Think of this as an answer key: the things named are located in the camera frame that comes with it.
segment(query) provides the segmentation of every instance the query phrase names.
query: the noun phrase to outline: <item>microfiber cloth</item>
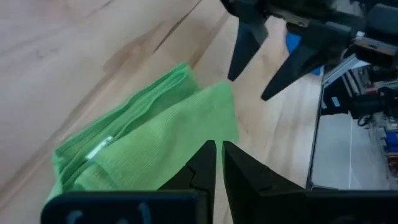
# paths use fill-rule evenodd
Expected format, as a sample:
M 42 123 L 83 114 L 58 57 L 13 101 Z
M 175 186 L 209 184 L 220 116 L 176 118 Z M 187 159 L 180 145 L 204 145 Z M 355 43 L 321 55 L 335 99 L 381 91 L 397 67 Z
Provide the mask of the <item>microfiber cloth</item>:
M 54 151 L 50 198 L 77 190 L 156 190 L 209 139 L 218 149 L 238 139 L 231 90 L 227 83 L 200 90 L 183 63 Z

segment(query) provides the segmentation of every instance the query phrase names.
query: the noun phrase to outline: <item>folded towel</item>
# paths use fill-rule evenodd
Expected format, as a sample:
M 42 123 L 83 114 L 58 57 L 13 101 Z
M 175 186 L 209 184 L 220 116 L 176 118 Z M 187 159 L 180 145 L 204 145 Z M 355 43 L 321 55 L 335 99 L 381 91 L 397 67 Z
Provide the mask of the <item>folded towel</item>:
M 183 63 L 54 151 L 57 183 L 50 197 L 74 190 L 156 190 L 206 140 L 220 146 L 237 138 L 229 85 L 200 91 Z

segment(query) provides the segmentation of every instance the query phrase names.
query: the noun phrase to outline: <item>wood grain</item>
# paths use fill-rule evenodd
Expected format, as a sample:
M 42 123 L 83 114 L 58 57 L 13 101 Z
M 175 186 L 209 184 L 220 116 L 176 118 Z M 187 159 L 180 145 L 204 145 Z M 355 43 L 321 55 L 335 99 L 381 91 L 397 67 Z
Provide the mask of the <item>wood grain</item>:
M 288 56 L 284 21 L 231 86 L 239 146 L 304 186 L 320 79 L 264 102 Z M 0 223 L 38 223 L 57 144 L 182 61 L 203 87 L 226 79 L 238 28 L 217 0 L 0 2 Z M 217 170 L 215 223 L 232 223 Z

